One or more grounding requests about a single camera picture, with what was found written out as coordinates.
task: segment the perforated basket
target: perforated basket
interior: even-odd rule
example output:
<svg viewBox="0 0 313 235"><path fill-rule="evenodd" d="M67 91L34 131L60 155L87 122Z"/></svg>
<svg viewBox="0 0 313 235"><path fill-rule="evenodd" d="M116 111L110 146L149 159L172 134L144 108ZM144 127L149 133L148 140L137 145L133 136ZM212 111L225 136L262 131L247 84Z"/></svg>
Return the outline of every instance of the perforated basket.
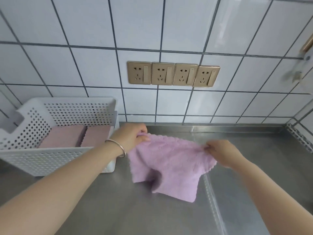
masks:
<svg viewBox="0 0 313 235"><path fill-rule="evenodd" d="M119 128L113 97L33 98L17 111L23 122L12 132L0 129L0 158L33 175L46 176L92 147L37 149L53 126L110 125ZM102 173L113 172L115 160Z"/></svg>

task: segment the power outlet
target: power outlet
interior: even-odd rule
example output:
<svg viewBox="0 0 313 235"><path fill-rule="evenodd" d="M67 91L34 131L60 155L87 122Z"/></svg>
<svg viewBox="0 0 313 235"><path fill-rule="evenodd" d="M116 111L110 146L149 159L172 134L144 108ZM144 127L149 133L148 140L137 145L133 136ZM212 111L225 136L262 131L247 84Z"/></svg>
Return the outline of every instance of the power outlet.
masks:
<svg viewBox="0 0 313 235"><path fill-rule="evenodd" d="M177 63L173 85L192 86L198 69L198 64Z"/></svg>
<svg viewBox="0 0 313 235"><path fill-rule="evenodd" d="M213 87L219 70L218 66L199 66L194 87Z"/></svg>
<svg viewBox="0 0 313 235"><path fill-rule="evenodd" d="M127 62L128 82L130 84L151 84L151 63Z"/></svg>
<svg viewBox="0 0 313 235"><path fill-rule="evenodd" d="M153 85L172 85L174 78L174 63L152 63Z"/></svg>

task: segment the left arm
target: left arm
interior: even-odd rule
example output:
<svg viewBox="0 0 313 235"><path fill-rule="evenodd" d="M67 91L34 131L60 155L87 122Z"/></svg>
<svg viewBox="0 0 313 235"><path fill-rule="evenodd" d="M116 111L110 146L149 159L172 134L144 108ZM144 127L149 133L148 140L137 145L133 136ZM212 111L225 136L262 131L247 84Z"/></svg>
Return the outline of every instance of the left arm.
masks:
<svg viewBox="0 0 313 235"><path fill-rule="evenodd" d="M146 136L144 124L125 124L111 139L128 152ZM93 148L72 160L0 207L2 234L55 234L91 183L120 154L122 149L113 142Z"/></svg>

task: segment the pink dish cloth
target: pink dish cloth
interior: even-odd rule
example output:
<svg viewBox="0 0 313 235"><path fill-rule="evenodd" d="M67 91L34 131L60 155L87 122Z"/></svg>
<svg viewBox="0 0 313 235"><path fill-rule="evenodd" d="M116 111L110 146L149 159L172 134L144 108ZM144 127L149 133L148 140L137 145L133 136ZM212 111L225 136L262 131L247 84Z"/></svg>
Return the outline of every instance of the pink dish cloth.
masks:
<svg viewBox="0 0 313 235"><path fill-rule="evenodd" d="M113 130L114 127L109 125L89 126L86 131L83 142L81 143L80 146L81 147L98 146L104 143L104 141L109 138Z"/></svg>
<svg viewBox="0 0 313 235"><path fill-rule="evenodd" d="M86 126L84 125L55 126L43 139L38 148L79 147L85 131Z"/></svg>
<svg viewBox="0 0 313 235"><path fill-rule="evenodd" d="M162 135L139 135L147 135L151 141L128 153L133 182L153 181L152 193L194 202L200 176L216 165L205 146Z"/></svg>

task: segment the silver bangle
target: silver bangle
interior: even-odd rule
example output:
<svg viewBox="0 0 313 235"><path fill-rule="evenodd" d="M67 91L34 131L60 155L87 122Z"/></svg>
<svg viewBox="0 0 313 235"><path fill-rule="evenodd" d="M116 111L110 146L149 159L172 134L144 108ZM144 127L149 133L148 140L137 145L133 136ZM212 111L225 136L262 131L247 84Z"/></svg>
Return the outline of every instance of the silver bangle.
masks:
<svg viewBox="0 0 313 235"><path fill-rule="evenodd" d="M126 156L126 152L125 152L124 148L122 147L122 145L120 145L118 142L116 142L113 139L107 139L104 142L106 142L106 141L114 142L115 144L117 144L123 150L123 156L119 155L118 157L124 158Z"/></svg>

